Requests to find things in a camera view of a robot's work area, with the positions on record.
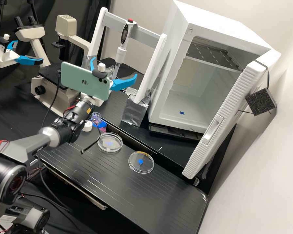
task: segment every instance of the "white bottle cap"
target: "white bottle cap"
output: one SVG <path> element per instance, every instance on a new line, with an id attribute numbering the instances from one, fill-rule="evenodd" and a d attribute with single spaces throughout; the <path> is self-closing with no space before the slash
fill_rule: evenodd
<path id="1" fill-rule="evenodd" d="M 98 71 L 99 72 L 105 72 L 105 64 L 104 63 L 99 63 Z"/>
<path id="2" fill-rule="evenodd" d="M 82 129 L 84 132 L 90 132 L 92 129 L 92 122 L 90 120 L 87 120 L 85 122 L 85 126 L 84 128 Z"/>
<path id="3" fill-rule="evenodd" d="M 8 40 L 8 39 L 10 38 L 10 35 L 5 33 L 5 34 L 3 35 L 3 38 L 6 39 L 6 40 Z"/>

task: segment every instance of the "petri dish lid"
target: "petri dish lid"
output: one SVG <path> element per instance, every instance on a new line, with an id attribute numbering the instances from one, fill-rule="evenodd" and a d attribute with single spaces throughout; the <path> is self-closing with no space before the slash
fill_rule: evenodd
<path id="1" fill-rule="evenodd" d="M 115 153 L 122 148 L 123 140 L 116 133 L 105 132 L 101 134 L 98 146 L 104 152 Z"/>
<path id="2" fill-rule="evenodd" d="M 131 169 L 141 174 L 150 173 L 154 168 L 153 158 L 142 151 L 133 152 L 128 159 L 128 164 Z"/>

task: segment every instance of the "label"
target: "label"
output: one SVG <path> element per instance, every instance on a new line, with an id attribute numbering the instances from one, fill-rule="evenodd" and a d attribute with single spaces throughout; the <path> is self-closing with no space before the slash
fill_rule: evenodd
<path id="1" fill-rule="evenodd" d="M 0 217 L 0 222 L 8 222 L 12 223 L 16 219 L 15 216 L 9 216 L 9 215 L 2 215 Z"/>
<path id="2" fill-rule="evenodd" d="M 34 151 L 32 152 L 32 156 L 36 155 L 39 151 L 41 151 L 43 148 L 45 148 L 45 147 L 47 147 L 47 146 L 48 146 L 48 144 L 45 144 L 45 145 L 41 146 L 40 148 L 34 150 Z"/>

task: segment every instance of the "incubator door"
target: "incubator door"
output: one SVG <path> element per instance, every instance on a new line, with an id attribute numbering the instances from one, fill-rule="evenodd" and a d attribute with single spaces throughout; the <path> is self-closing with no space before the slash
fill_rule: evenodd
<path id="1" fill-rule="evenodd" d="M 279 52 L 271 49 L 257 60 L 271 70 L 280 55 Z M 182 172 L 184 176 L 192 179 L 210 161 L 240 117 L 241 112 L 238 110 L 246 107 L 244 98 L 257 88 L 256 84 L 263 75 L 266 75 L 266 68 L 257 62 L 253 61 L 246 66 L 192 153 Z"/>

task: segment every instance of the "black foam square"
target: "black foam square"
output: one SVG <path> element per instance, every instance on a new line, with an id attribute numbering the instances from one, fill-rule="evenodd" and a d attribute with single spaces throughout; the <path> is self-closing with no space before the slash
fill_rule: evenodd
<path id="1" fill-rule="evenodd" d="M 245 97 L 246 102 L 250 106 L 254 116 L 265 113 L 277 107 L 269 89 L 264 88 L 249 96 Z"/>

